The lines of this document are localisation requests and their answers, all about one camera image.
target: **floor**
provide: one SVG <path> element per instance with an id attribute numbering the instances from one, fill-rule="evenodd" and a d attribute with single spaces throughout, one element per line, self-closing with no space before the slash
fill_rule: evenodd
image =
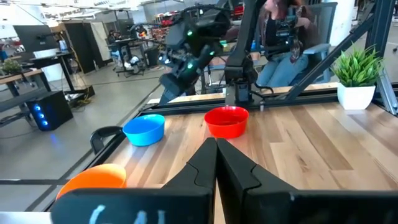
<path id="1" fill-rule="evenodd" d="M 211 137 L 203 116 L 166 116 L 161 141 L 135 147 L 125 140 L 107 162 L 125 168 L 128 187 L 160 188 Z M 378 106 L 345 111 L 327 103 L 253 111 L 246 132 L 229 142 L 297 189 L 398 190 L 396 131 L 398 119 Z"/>
<path id="2" fill-rule="evenodd" d="M 363 46 L 364 39 L 357 45 Z M 396 45 L 398 27 L 392 27 L 385 63 L 393 82 L 398 82 L 398 71 L 394 67 L 398 56 L 392 53 Z M 117 77 L 112 66 L 108 66 L 82 78 L 77 77 L 79 81 L 75 85 L 93 85 L 96 96 L 88 106 L 73 112 L 73 120 L 48 133 L 37 131 L 24 120 L 0 129 L 0 179 L 58 180 L 73 177 L 93 158 L 90 134 L 103 126 L 123 125 L 134 116 L 140 104 L 159 98 L 163 89 L 158 87 L 158 78 L 163 72 L 151 71 L 144 76 L 126 78 L 122 75 Z M 53 90 L 67 89 L 65 80 L 51 84 Z M 0 99 L 9 97 L 8 91 L 0 92 Z M 16 111 L 1 113 L 0 118 Z M 0 185 L 0 210 L 41 211 L 58 190 L 59 187 L 52 185 Z"/>

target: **bowl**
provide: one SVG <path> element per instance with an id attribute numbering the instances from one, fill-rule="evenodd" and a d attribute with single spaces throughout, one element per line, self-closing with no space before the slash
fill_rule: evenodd
<path id="1" fill-rule="evenodd" d="M 94 166 L 76 175 L 65 184 L 57 195 L 83 188 L 126 188 L 126 170 L 117 164 Z"/>
<path id="2" fill-rule="evenodd" d="M 123 127 L 123 132 L 131 144 L 149 146 L 163 138 L 164 123 L 165 118 L 162 115 L 144 115 L 130 120 Z"/>
<path id="3" fill-rule="evenodd" d="M 232 139 L 246 130 L 249 112 L 238 106 L 215 108 L 205 115 L 210 133 L 216 138 Z"/>

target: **computer tower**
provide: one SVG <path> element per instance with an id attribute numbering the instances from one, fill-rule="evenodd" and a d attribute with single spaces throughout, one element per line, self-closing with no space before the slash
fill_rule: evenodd
<path id="1" fill-rule="evenodd" d="M 26 104 L 41 131 L 55 130 L 73 118 L 62 91 L 48 92 Z"/>

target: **gray floor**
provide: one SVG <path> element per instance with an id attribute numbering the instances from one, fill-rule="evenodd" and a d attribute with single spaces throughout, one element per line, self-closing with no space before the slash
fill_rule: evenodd
<path id="1" fill-rule="evenodd" d="M 356 44 L 364 46 L 364 39 Z M 398 45 L 398 27 L 392 27 L 385 63 L 393 82 L 398 82 L 395 68 L 398 56 L 392 49 Z M 163 88 L 158 78 L 164 72 L 148 72 L 144 76 L 117 77 L 112 66 L 97 72 L 75 77 L 75 85 L 93 85 L 96 96 L 93 101 L 73 113 L 74 119 L 51 132 L 36 131 L 21 119 L 0 129 L 0 179 L 60 179 L 79 173 L 93 158 L 89 153 L 90 134 L 103 126 L 123 125 L 134 116 L 142 100 L 159 98 Z M 220 78 L 216 73 L 213 81 Z M 54 90 L 66 90 L 66 81 L 53 82 Z M 11 97 L 8 91 L 0 92 L 0 100 Z M 0 114 L 0 119 L 15 113 L 17 109 Z M 49 185 L 0 185 L 1 211 L 41 211 L 58 192 L 59 187 Z"/>

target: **blue bowl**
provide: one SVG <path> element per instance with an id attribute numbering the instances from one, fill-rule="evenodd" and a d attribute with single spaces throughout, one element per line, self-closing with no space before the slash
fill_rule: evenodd
<path id="1" fill-rule="evenodd" d="M 149 146 L 160 141 L 164 135 L 165 118 L 162 115 L 151 114 L 130 120 L 123 132 L 131 144 Z"/>

